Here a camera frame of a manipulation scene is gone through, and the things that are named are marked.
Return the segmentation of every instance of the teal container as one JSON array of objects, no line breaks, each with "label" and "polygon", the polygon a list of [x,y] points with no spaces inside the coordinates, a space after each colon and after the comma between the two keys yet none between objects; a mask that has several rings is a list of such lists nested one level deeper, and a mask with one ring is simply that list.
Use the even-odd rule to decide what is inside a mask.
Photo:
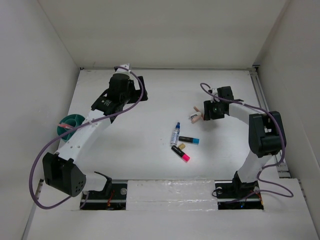
[{"label": "teal container", "polygon": [[[72,127],[78,127],[80,126],[83,121],[85,120],[85,117],[84,116],[81,116],[79,114],[71,114],[71,115],[68,115],[66,116],[65,118],[63,118],[59,124],[62,124],[62,123],[65,123],[65,124],[68,124]],[[56,129],[56,132],[58,133],[58,135],[60,136],[61,134],[64,134],[66,131],[68,131],[69,129],[65,129],[64,127],[61,127],[61,126],[58,126],[57,129]],[[68,141],[72,135],[75,133],[76,131],[74,132],[71,132],[69,133],[68,135],[65,135],[64,137],[62,137],[61,139],[63,141]]]}]

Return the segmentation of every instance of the pink marker cap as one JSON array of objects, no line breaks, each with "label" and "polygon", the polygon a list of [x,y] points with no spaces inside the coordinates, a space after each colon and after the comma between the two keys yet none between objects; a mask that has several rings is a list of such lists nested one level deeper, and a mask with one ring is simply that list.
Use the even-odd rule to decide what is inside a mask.
[{"label": "pink marker cap", "polygon": [[188,162],[190,160],[190,157],[187,154],[184,154],[182,156],[182,159],[185,160],[186,162]]}]

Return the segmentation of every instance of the bottle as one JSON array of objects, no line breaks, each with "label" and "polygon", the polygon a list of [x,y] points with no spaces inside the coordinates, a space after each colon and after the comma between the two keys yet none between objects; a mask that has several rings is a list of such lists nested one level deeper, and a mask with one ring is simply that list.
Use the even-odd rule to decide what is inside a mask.
[{"label": "bottle", "polygon": [[179,140],[179,134],[180,134],[180,122],[178,122],[175,126],[175,129],[173,130],[172,133],[172,138],[171,138],[171,142],[170,145],[171,146],[176,146]]}]

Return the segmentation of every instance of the white wall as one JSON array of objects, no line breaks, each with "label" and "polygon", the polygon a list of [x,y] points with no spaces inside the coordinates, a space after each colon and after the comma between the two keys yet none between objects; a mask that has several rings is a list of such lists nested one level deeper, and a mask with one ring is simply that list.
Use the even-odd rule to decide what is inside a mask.
[{"label": "white wall", "polygon": [[[79,71],[36,0],[0,1],[0,235],[21,239],[28,177],[68,112]],[[34,179],[38,185],[40,168]]]},{"label": "white wall", "polygon": [[287,0],[39,0],[75,63],[250,68]]},{"label": "white wall", "polygon": [[286,161],[320,234],[319,0],[290,2],[258,72],[270,109],[281,112]]}]

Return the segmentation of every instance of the white table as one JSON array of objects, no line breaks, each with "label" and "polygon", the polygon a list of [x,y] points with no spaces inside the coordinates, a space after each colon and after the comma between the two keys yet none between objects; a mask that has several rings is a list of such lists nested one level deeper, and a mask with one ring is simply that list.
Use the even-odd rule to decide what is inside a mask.
[{"label": "white table", "polygon": [[[235,98],[257,106],[248,71],[135,72],[144,76],[149,100],[118,116],[83,158],[86,171],[131,180],[127,210],[80,211],[79,195],[52,210],[37,208],[29,240],[318,239],[298,181],[279,179],[276,168],[269,168],[261,177],[290,188],[293,198],[264,193],[262,211],[218,210],[217,200],[211,197],[214,180],[231,180],[243,164],[249,151],[248,126],[228,116],[191,124],[188,116],[193,106],[202,109],[203,101],[210,99],[200,89],[201,82],[231,86]],[[112,74],[112,70],[82,70],[69,114],[86,115]],[[177,121],[182,136],[200,139],[199,145],[186,145],[185,152],[191,157],[188,163],[170,149]],[[285,193],[269,184],[259,185]],[[40,201],[51,205],[65,197],[44,185]]]}]

